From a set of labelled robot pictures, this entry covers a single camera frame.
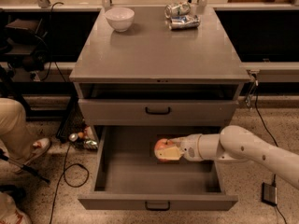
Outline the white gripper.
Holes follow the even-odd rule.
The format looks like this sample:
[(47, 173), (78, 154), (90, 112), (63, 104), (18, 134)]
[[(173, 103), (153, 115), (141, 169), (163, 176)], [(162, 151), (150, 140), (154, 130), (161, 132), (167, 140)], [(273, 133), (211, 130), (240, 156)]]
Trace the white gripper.
[(155, 156), (159, 160), (178, 161), (182, 156), (187, 161), (202, 161), (199, 152), (200, 134), (191, 134), (186, 137), (176, 137), (167, 139), (167, 143), (180, 143), (178, 147), (163, 147), (155, 151)]

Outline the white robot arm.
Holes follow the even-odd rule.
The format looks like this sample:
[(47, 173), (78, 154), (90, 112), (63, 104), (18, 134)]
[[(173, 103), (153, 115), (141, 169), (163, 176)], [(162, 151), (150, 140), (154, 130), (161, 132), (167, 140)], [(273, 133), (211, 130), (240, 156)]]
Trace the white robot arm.
[(216, 134), (190, 134), (160, 139), (154, 154), (161, 161), (255, 161), (299, 188), (299, 156), (265, 142), (254, 133), (230, 125)]

